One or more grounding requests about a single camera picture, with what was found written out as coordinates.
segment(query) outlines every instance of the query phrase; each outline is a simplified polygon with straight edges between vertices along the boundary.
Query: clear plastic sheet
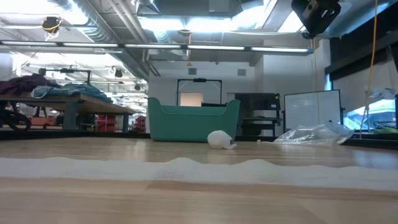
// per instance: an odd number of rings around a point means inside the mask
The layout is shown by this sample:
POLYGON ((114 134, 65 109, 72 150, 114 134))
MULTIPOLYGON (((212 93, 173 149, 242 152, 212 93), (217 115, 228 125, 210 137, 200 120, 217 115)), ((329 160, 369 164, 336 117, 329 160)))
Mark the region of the clear plastic sheet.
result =
POLYGON ((296 144, 300 146, 332 146, 342 144, 354 134, 354 130, 338 123, 318 126, 299 126, 277 138, 276 144, 296 144))

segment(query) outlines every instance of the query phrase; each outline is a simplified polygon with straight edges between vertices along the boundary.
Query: teal plastic tub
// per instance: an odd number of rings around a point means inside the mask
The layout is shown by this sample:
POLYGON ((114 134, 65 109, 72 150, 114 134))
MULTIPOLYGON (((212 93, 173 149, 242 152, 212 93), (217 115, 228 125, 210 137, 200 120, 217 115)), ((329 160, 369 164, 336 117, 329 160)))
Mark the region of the teal plastic tub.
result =
POLYGON ((222 130, 233 139, 239 115, 239 100, 226 107, 162 106, 148 99, 150 137, 155 141, 207 142, 213 131, 222 130))

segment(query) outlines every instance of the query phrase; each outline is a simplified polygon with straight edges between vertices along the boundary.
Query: workbench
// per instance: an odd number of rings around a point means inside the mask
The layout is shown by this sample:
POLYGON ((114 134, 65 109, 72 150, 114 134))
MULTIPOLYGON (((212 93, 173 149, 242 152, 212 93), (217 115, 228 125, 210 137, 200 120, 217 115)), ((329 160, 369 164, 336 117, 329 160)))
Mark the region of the workbench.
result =
POLYGON ((77 96, 45 96, 41 99, 33 98, 30 93, 22 93, 20 96, 0 95, 1 101, 25 103, 30 106, 43 106, 62 110, 65 112, 62 129, 76 129, 76 114, 103 114, 122 115, 123 132, 128 131, 129 115, 134 114, 131 108, 115 105, 86 95, 77 96))

